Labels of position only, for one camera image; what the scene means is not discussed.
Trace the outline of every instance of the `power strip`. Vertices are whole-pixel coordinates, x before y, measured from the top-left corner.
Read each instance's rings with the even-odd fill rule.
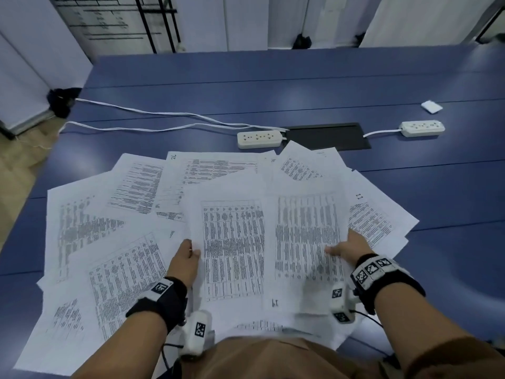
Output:
[[[400,125],[405,137],[420,137],[423,135],[439,135],[445,131],[440,121],[404,121]]]
[[[277,147],[281,145],[282,140],[282,134],[278,130],[243,131],[237,133],[238,147],[241,149]]]

